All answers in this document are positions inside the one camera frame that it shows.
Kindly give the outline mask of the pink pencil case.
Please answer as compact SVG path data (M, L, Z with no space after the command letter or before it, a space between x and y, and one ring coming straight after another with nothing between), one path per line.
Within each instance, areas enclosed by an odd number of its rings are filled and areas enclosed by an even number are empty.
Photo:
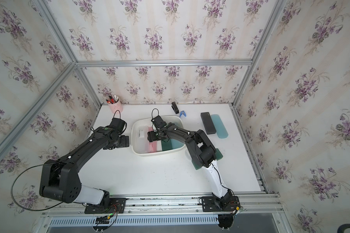
M148 126L148 133L154 131L152 127ZM149 142L148 143L148 153L155 153L157 152L157 141Z

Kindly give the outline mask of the white plastic storage box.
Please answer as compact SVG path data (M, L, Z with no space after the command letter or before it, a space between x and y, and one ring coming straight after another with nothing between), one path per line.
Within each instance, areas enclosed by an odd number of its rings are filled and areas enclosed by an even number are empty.
M151 118L141 119L133 124L130 144L132 151L138 156L157 156L186 148L178 140L161 138Z

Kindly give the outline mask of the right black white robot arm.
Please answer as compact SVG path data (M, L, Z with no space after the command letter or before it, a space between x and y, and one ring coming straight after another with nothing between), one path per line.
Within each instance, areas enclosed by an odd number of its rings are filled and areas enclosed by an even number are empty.
M214 205L218 211L236 214L241 205L233 191L226 187L219 172L217 161L221 155L202 130L190 131L176 126L172 122L165 122L161 116L151 119L153 131L148 132L148 141L174 139L183 143L188 150L191 161L196 170L205 172L212 189Z

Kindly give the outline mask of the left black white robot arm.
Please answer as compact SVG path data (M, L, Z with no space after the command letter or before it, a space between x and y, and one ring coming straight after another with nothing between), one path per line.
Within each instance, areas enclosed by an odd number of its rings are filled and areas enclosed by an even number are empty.
M109 192L85 186L79 171L100 150L129 147L129 137L123 135L127 123L113 118L110 125L92 130L86 141L57 160L48 160L42 168L40 196L63 203L85 203L107 209Z

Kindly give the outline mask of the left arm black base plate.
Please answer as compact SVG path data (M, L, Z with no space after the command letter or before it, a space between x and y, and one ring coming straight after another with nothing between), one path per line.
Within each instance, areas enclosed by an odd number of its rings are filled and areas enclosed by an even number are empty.
M85 214L112 214L124 212L124 207L126 204L126 198L110 198L109 202L103 200L101 204L86 204L84 213Z

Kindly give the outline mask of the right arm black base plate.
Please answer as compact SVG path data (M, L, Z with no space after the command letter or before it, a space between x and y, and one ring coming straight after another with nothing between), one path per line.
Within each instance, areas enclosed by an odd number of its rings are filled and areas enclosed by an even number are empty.
M219 199L214 196L201 197L200 204L203 212L234 212L239 211L241 204L237 196Z

